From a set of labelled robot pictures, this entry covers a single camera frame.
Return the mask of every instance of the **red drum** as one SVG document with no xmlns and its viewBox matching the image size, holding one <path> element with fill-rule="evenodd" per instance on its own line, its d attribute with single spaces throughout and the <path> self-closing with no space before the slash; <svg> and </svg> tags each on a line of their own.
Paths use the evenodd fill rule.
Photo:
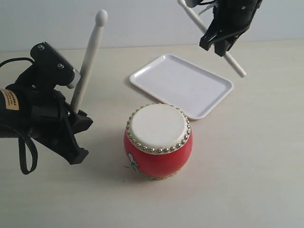
<svg viewBox="0 0 304 228">
<path fill-rule="evenodd" d="M 131 166 L 151 178 L 175 174 L 188 161 L 193 135 L 184 112 L 173 105 L 142 106 L 130 116 L 124 148 Z"/>
</svg>

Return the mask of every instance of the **yellow label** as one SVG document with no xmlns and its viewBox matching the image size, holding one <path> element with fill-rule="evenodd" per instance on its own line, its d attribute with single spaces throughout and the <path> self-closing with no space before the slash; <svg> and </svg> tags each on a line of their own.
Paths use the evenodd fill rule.
<svg viewBox="0 0 304 228">
<path fill-rule="evenodd" d="M 0 89 L 0 90 L 3 93 L 5 99 L 6 109 L 18 111 L 19 102 L 16 95 L 12 91 L 7 89 Z"/>
</svg>

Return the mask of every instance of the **white tray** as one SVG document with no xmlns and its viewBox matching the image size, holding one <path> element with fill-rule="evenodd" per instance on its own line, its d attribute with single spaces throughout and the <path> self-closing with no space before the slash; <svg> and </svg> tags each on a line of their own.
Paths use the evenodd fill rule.
<svg viewBox="0 0 304 228">
<path fill-rule="evenodd" d="M 234 87 L 231 81 L 171 54 L 132 74 L 130 81 L 159 101 L 179 107 L 192 120 L 204 118 Z"/>
</svg>

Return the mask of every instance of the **white drumstick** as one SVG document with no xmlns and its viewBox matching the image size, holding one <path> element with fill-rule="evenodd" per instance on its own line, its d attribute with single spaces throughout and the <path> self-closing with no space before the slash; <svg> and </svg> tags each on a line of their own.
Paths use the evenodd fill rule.
<svg viewBox="0 0 304 228">
<path fill-rule="evenodd" d="M 99 49 L 99 45 L 102 39 L 102 34 L 104 30 L 104 26 L 108 21 L 108 13 L 105 10 L 100 10 L 95 17 L 95 27 L 91 34 L 90 40 L 87 45 L 87 49 L 85 52 L 85 58 L 81 66 L 80 70 L 80 80 L 75 88 L 73 98 L 71 101 L 71 108 L 75 113 L 78 113 L 80 109 L 80 105 L 84 98 L 86 87 L 89 82 L 93 65 L 95 62 L 95 56 Z"/>
<path fill-rule="evenodd" d="M 201 30 L 202 33 L 206 33 L 207 28 L 203 24 L 203 22 L 200 20 L 199 16 L 191 9 L 190 7 L 187 6 L 185 0 L 178 0 L 177 1 L 180 6 L 183 7 L 187 15 L 191 18 L 191 20 L 196 24 L 196 26 Z M 237 74 L 240 77 L 245 77 L 246 72 L 245 70 L 239 65 L 239 63 L 228 53 L 223 56 L 225 60 L 229 63 L 229 65 L 237 72 Z"/>
</svg>

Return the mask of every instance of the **table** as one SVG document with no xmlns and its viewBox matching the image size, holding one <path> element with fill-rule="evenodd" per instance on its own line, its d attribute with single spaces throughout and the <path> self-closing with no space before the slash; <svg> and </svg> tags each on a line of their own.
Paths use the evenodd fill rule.
<svg viewBox="0 0 304 228">
<path fill-rule="evenodd" d="M 36 143 L 38 167 L 19 169 L 16 139 L 0 140 L 2 228 L 302 228 L 304 227 L 304 40 L 237 43 L 239 78 L 196 45 L 101 49 L 82 109 L 94 124 L 77 135 L 90 151 L 76 166 Z M 84 50 L 61 53 L 80 68 Z M 235 84 L 207 117 L 192 122 L 193 152 L 176 175 L 143 180 L 124 154 L 130 113 L 155 102 L 129 75 L 175 54 Z M 1 53 L 0 62 L 28 52 Z M 1 87 L 29 64 L 0 69 Z M 59 89 L 70 101 L 73 91 Z"/>
</svg>

